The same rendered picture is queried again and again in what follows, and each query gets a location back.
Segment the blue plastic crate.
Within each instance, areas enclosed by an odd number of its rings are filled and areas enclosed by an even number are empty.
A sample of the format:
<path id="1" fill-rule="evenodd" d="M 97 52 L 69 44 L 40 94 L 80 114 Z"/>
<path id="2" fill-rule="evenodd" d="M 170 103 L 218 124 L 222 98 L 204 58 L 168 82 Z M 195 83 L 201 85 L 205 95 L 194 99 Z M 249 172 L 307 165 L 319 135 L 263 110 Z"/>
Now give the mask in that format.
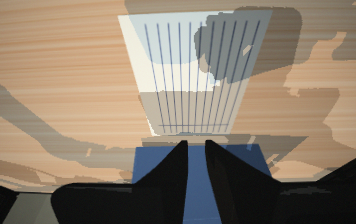
<path id="1" fill-rule="evenodd" d="M 272 177 L 259 144 L 220 146 Z M 175 147 L 136 147 L 131 184 L 153 170 Z M 188 180 L 183 224 L 222 224 L 207 171 L 205 145 L 188 146 Z"/>

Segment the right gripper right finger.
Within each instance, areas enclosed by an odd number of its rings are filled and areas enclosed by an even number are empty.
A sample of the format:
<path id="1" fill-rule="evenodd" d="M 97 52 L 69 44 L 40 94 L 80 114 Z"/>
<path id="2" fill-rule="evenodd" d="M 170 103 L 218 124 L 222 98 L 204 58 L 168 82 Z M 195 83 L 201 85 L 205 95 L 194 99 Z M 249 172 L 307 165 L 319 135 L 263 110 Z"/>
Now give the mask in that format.
<path id="1" fill-rule="evenodd" d="M 280 182 L 212 140 L 205 140 L 205 157 L 222 224 L 285 224 L 293 215 L 356 212 L 356 180 Z"/>

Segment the white sheet of paper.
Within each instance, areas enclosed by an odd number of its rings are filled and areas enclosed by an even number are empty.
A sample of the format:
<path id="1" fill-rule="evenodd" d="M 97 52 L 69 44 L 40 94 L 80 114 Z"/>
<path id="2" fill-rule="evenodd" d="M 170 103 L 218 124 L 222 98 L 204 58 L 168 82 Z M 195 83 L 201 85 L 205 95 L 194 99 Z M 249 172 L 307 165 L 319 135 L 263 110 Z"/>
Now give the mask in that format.
<path id="1" fill-rule="evenodd" d="M 272 12 L 118 15 L 152 136 L 230 135 Z"/>

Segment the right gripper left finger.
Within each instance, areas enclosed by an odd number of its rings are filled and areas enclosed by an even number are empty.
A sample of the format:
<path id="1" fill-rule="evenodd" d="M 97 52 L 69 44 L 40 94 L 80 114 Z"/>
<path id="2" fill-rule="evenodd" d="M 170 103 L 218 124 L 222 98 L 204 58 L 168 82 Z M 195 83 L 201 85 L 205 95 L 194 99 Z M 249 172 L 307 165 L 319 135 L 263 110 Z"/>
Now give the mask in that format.
<path id="1" fill-rule="evenodd" d="M 183 224 L 187 179 L 188 141 L 181 140 L 136 183 L 66 184 L 51 206 L 59 224 Z"/>

